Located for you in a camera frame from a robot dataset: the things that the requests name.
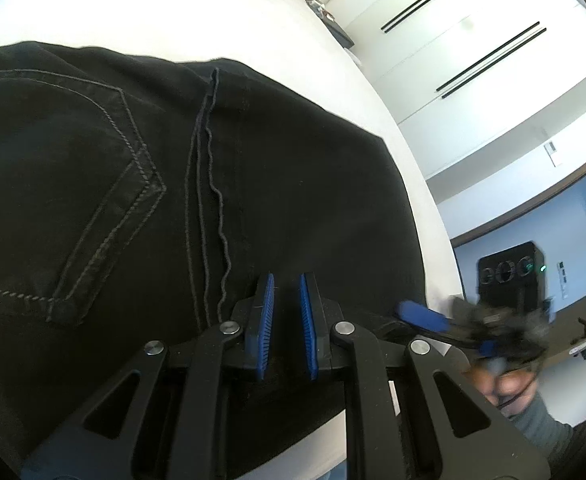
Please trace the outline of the right hand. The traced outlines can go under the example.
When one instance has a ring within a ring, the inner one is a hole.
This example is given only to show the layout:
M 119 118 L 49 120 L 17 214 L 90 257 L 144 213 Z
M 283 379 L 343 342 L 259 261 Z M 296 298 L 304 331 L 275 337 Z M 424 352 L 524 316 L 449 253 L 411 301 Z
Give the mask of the right hand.
M 535 399 L 537 379 L 529 370 L 495 375 L 485 366 L 472 366 L 464 377 L 507 417 L 522 413 Z

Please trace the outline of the right forearm grey sleeve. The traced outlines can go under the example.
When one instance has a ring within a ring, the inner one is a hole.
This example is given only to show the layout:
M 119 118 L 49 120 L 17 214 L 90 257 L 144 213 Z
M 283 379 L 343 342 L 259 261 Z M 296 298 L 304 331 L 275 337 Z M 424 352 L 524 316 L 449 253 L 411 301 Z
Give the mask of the right forearm grey sleeve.
M 538 393 L 518 408 L 521 401 L 506 406 L 502 414 L 545 456 L 551 474 L 560 474 L 586 452 L 586 420 L 576 426 L 559 422 Z

